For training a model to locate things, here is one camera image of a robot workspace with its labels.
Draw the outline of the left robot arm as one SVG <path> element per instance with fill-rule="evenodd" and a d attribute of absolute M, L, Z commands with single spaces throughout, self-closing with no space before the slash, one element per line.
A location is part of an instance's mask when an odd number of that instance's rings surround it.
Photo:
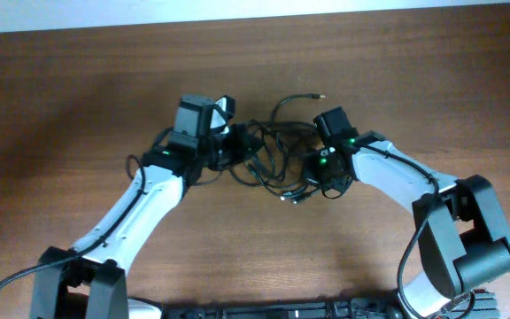
<path fill-rule="evenodd" d="M 39 259 L 32 318 L 160 318 L 161 307 L 128 296 L 135 257 L 161 220 L 197 185 L 204 168 L 222 172 L 255 155 L 260 138 L 243 124 L 191 133 L 167 128 L 137 158 L 131 184 L 70 249 Z"/>

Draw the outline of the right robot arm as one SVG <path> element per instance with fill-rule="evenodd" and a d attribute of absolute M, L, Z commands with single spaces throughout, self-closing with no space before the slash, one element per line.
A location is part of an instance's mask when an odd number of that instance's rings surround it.
<path fill-rule="evenodd" d="M 320 138 L 324 146 L 312 165 L 323 190 L 364 183 L 413 217 L 415 231 L 397 270 L 402 314 L 437 317 L 466 296 L 463 315 L 471 315 L 474 289 L 510 272 L 510 226 L 491 183 L 440 173 L 375 132 L 344 129 Z"/>

